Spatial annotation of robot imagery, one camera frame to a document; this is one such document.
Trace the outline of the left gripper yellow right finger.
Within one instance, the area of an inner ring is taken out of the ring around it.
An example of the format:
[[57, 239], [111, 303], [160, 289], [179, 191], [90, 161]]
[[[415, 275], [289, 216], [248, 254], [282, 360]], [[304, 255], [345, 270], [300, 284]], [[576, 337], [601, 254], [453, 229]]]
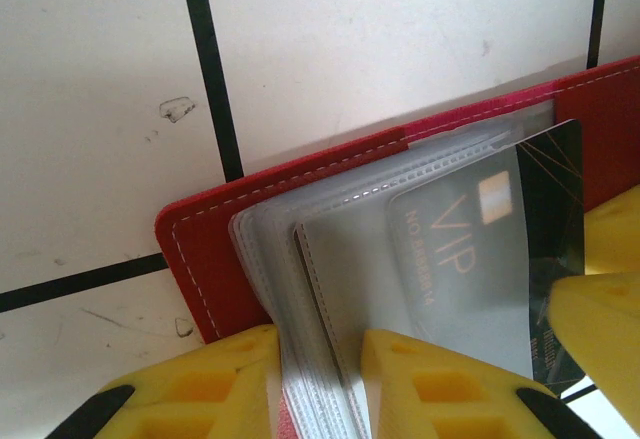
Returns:
[[387, 330], [363, 336], [361, 376], [375, 438], [595, 438], [545, 386]]

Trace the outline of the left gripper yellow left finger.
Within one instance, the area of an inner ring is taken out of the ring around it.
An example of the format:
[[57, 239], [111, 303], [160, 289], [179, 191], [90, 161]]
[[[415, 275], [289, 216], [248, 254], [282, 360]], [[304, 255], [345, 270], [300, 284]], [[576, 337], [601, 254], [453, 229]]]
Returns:
[[279, 337], [262, 325], [122, 376], [53, 438], [274, 438]]

